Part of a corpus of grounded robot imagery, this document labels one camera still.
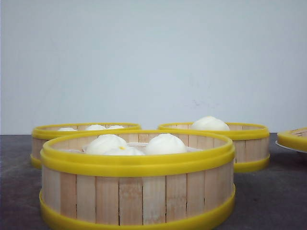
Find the yellow rimmed steamer lid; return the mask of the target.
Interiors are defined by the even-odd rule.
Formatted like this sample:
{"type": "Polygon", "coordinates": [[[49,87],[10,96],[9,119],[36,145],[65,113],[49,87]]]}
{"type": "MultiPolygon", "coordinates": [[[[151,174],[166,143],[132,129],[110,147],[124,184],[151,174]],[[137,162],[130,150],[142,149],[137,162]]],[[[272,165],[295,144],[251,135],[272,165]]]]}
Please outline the yellow rimmed steamer lid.
{"type": "Polygon", "coordinates": [[[277,134],[277,141],[281,145],[307,151],[307,128],[280,132],[277,134]]]}

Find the right bun front basket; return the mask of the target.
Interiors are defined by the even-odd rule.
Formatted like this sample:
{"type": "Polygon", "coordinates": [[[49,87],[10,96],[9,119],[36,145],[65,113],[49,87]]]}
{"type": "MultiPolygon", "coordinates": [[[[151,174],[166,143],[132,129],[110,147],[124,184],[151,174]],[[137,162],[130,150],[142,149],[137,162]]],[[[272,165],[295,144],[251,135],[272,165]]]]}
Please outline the right bun front basket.
{"type": "Polygon", "coordinates": [[[152,138],[146,145],[147,155],[165,155],[187,152],[187,147],[178,137],[165,133],[152,138]]]}

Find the right bun back basket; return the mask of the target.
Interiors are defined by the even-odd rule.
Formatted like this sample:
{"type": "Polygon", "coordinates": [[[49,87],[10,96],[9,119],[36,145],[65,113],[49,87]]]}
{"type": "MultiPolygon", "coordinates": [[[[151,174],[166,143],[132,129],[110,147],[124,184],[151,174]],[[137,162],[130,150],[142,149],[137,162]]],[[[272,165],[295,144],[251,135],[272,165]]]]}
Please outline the right bun back basket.
{"type": "Polygon", "coordinates": [[[124,126],[122,126],[122,125],[112,125],[112,126],[109,126],[106,129],[111,130],[111,129],[122,129],[122,128],[124,128],[124,126]]]}

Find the middle bun yellow dot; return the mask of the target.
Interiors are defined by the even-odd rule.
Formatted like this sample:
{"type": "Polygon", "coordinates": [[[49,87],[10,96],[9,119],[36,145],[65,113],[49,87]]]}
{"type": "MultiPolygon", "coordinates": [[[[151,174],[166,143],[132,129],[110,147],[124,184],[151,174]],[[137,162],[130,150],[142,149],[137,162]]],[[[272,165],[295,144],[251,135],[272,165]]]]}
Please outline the middle bun yellow dot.
{"type": "Polygon", "coordinates": [[[135,147],[119,147],[115,149],[110,149],[103,153],[103,155],[108,156],[143,156],[145,155],[142,151],[138,150],[135,147]]]}

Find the left bun front basket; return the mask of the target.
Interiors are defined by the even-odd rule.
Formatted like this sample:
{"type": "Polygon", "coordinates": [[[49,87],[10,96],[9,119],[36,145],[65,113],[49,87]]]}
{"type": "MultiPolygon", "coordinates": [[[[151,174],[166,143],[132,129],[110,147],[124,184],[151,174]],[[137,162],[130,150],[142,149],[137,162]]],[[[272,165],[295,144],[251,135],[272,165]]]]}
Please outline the left bun front basket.
{"type": "Polygon", "coordinates": [[[112,149],[122,149],[127,147],[127,142],[114,134],[100,135],[90,142],[84,152],[91,155],[103,155],[112,149]]]}

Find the large bun right basket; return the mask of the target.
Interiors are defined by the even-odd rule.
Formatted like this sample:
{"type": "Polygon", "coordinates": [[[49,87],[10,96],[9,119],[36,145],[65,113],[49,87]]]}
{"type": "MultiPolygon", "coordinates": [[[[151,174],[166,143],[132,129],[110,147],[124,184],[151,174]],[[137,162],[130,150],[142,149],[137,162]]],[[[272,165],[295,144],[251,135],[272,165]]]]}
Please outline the large bun right basket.
{"type": "Polygon", "coordinates": [[[193,130],[229,131],[229,126],[222,120],[213,116],[205,116],[191,125],[193,130]]]}

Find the front bamboo steamer basket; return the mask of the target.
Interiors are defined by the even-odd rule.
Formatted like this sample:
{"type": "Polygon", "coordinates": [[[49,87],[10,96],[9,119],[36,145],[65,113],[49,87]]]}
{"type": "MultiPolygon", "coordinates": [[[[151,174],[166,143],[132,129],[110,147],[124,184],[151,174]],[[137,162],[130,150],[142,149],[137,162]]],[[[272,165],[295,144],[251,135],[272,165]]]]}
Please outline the front bamboo steamer basket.
{"type": "Polygon", "coordinates": [[[82,153],[97,133],[55,138],[41,149],[43,220],[54,230],[211,230],[235,203],[231,139],[173,130],[187,153],[82,153]]]}

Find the left bun back basket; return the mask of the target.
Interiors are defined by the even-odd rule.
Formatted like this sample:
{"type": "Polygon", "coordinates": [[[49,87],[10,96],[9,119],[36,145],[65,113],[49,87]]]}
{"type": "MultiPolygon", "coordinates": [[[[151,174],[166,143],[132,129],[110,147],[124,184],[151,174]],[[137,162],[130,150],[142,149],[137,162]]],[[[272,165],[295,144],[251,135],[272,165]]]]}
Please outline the left bun back basket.
{"type": "Polygon", "coordinates": [[[58,131],[64,132],[64,131],[77,131],[77,130],[72,127],[61,127],[58,129],[58,131]]]}

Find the white plate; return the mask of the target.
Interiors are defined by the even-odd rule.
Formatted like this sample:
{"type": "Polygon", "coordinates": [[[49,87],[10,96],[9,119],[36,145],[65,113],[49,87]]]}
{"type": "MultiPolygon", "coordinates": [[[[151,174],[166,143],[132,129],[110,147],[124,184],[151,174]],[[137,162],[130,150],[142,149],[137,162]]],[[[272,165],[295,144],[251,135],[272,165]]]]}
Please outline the white plate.
{"type": "Polygon", "coordinates": [[[281,145],[281,144],[278,143],[278,141],[276,141],[275,144],[276,144],[277,146],[279,146],[279,147],[281,147],[281,148],[284,148],[284,149],[287,149],[287,150],[292,150],[292,151],[300,152],[300,153],[303,153],[303,154],[307,154],[306,151],[299,150],[299,149],[294,149],[294,148],[290,148],[290,147],[281,145]]]}

